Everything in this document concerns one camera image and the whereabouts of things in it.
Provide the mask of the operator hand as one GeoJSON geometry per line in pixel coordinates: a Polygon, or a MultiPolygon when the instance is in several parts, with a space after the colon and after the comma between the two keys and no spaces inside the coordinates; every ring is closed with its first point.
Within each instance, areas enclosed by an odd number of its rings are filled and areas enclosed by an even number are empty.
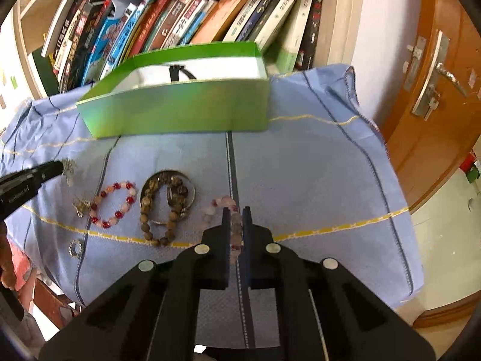
{"type": "Polygon", "coordinates": [[[7,226],[1,221],[0,228],[0,267],[1,282],[5,288],[14,290],[16,286],[16,273],[12,262],[11,247],[7,239],[7,226]]]}

